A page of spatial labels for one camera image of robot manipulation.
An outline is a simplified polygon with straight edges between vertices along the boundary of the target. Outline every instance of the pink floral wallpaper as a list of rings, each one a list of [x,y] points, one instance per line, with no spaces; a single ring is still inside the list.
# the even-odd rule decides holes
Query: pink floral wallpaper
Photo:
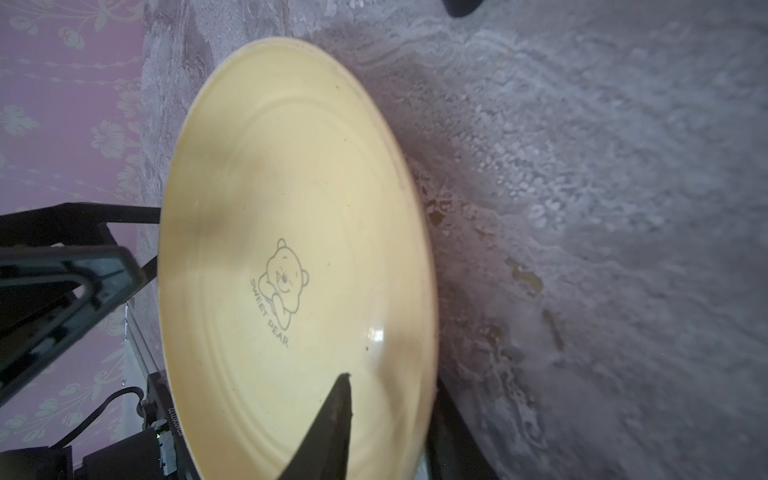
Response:
[[[132,204],[144,0],[0,0],[0,214],[69,201]],[[136,230],[112,228],[132,250]],[[117,311],[0,406],[0,451],[51,445],[122,387]],[[73,443],[121,439],[119,402]]]

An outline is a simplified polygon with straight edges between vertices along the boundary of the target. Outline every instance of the gray textured floor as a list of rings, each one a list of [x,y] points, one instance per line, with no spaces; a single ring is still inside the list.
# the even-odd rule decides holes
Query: gray textured floor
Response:
[[[369,89],[429,215],[441,374],[502,478],[768,478],[767,3],[155,0],[146,27],[146,204],[244,43],[305,38]]]

